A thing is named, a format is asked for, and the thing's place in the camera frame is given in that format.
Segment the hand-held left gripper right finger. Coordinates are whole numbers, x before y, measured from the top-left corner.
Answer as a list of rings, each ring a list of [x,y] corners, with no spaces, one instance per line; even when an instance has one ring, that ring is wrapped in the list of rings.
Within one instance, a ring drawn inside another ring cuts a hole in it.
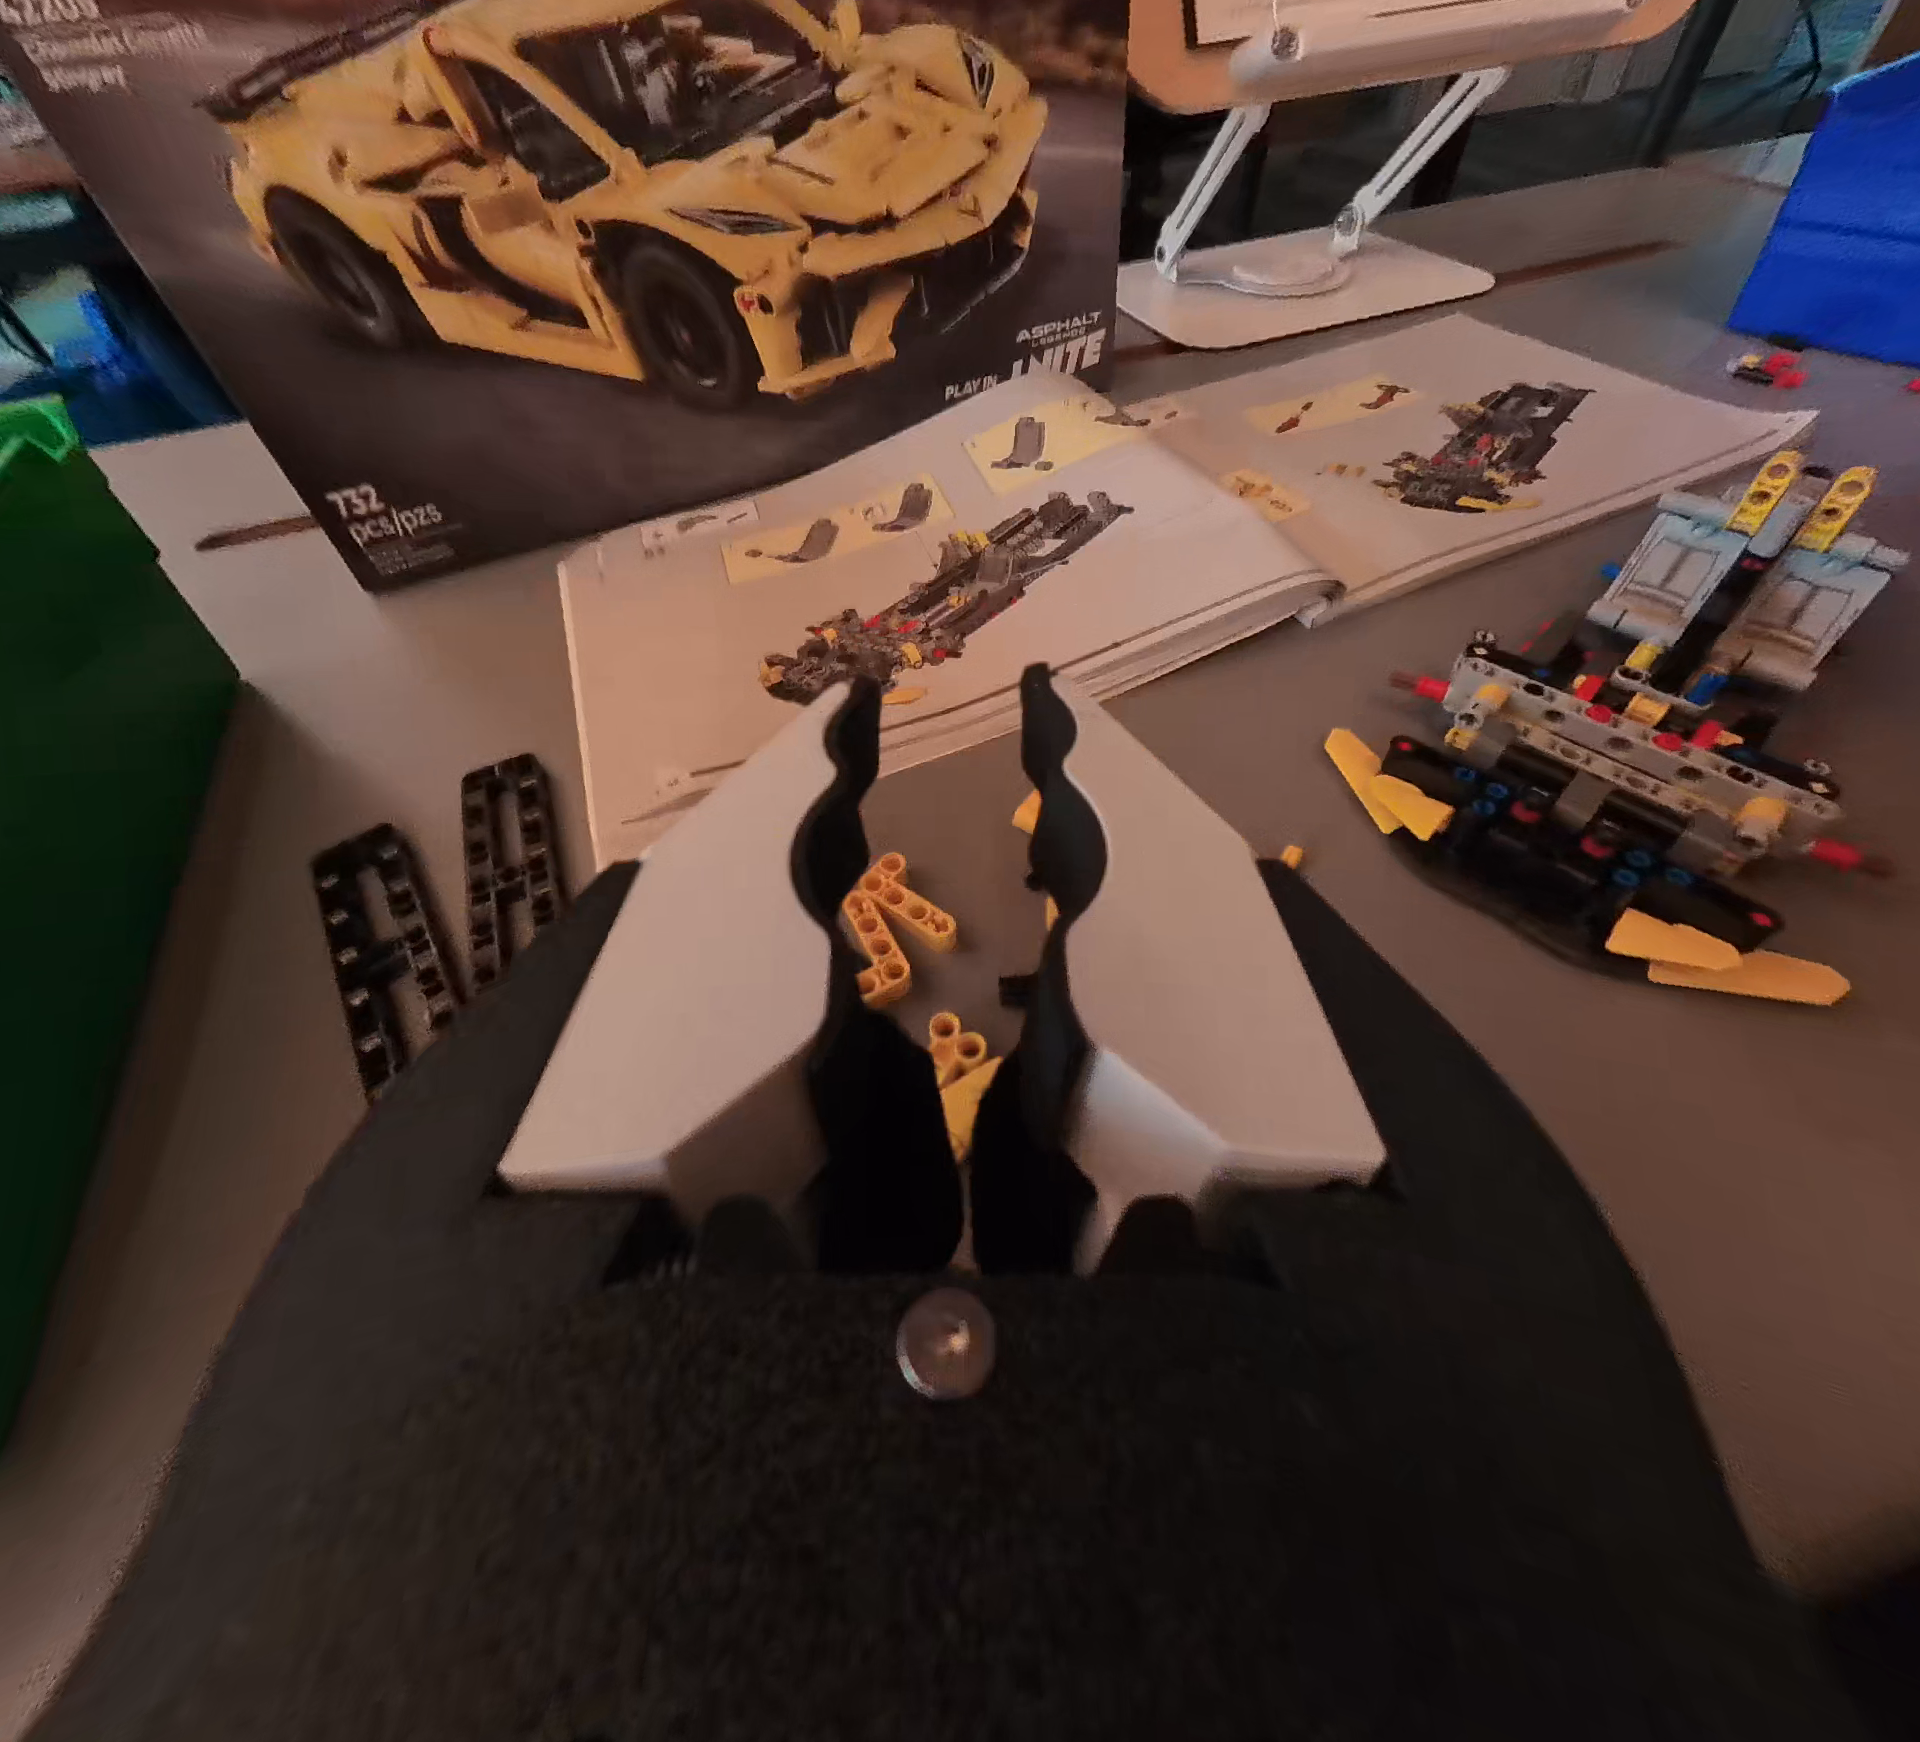
[[[1367,1185],[1387,1153],[1249,842],[1071,681],[1020,681],[1053,904],[1021,1036],[980,1106],[987,1274],[1090,1272],[1143,1198]]]

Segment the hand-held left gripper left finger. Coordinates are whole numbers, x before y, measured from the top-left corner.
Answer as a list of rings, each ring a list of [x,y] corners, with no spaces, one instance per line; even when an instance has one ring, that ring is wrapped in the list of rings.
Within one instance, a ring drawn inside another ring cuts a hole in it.
[[[947,1269],[961,1173],[934,1059],[858,989],[882,703],[832,683],[633,876],[500,1160],[515,1193],[754,1198],[844,1274]]]

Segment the lego car chassis model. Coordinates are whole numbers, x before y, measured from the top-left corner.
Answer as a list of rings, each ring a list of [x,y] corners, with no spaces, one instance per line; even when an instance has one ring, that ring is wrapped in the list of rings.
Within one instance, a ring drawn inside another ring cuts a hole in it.
[[[1831,764],[1771,746],[1799,695],[1731,685],[1709,654],[1787,546],[1875,537],[1878,484],[1781,449],[1740,488],[1669,491],[1587,609],[1522,648],[1478,632],[1444,676],[1395,675],[1443,715],[1437,740],[1334,728],[1325,754],[1404,864],[1567,962],[1835,1008],[1850,981],[1784,954],[1781,913],[1743,880],[1884,864],[1837,837]]]

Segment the grey lego panel piece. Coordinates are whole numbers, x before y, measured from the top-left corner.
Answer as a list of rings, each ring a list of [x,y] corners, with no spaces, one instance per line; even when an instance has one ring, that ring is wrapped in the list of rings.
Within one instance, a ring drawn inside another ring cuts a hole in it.
[[[1826,550],[1787,546],[1718,637],[1709,669],[1731,685],[1804,695],[1908,561],[1907,550],[1870,535],[1844,535]]]

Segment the black lego beams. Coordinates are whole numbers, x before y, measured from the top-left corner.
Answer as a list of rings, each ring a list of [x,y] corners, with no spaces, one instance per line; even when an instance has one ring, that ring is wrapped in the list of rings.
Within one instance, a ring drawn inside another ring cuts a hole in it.
[[[468,771],[460,789],[466,959],[416,842],[380,823],[311,860],[311,885],[358,1085],[374,1104],[413,1058],[412,1021],[444,1036],[515,949],[568,907],[550,777],[531,752]]]

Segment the open lego instruction booklet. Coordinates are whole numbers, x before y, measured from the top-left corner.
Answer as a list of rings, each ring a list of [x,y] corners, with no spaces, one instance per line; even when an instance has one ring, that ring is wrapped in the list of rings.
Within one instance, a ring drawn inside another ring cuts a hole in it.
[[[595,859],[642,856],[841,683],[882,690],[895,773],[1007,733],[1032,663],[1111,699],[1764,461],[1814,424],[1466,313],[1133,405],[995,385],[564,559]]]

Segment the lego set box yellow car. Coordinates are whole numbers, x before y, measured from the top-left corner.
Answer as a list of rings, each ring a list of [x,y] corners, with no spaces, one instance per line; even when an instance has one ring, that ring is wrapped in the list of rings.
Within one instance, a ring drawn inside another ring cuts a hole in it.
[[[372,590],[1111,371],[1129,0],[5,0]]]

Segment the green cardboard box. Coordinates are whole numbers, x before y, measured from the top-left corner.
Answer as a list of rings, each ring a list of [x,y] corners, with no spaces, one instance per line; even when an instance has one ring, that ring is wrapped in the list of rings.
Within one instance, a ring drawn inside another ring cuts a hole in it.
[[[5,401],[5,1437],[240,687],[64,401]]]

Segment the white monitor stand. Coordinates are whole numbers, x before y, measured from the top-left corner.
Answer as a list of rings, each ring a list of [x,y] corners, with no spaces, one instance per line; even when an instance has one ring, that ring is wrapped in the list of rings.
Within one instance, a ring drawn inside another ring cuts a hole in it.
[[[1459,74],[1327,231],[1198,251],[1200,220],[1274,113],[1273,105],[1232,109],[1162,222],[1151,258],[1119,266],[1118,311],[1173,346],[1229,350],[1493,289],[1490,270],[1378,236],[1372,227],[1511,74],[1511,67]]]

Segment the pile of red blue pins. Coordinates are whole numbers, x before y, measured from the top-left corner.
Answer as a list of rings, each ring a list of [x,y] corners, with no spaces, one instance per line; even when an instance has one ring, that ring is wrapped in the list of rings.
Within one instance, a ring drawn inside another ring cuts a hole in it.
[[[1725,365],[1725,377],[1790,396],[1799,412],[1860,405],[1917,404],[1917,371],[1899,364],[1844,356],[1816,348],[1757,346]]]

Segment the blue plastic bin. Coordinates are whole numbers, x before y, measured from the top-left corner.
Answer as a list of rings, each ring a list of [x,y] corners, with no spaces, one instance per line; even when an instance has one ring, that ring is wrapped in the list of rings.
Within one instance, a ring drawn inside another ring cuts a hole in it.
[[[1918,367],[1918,57],[1841,83],[1731,333]]]

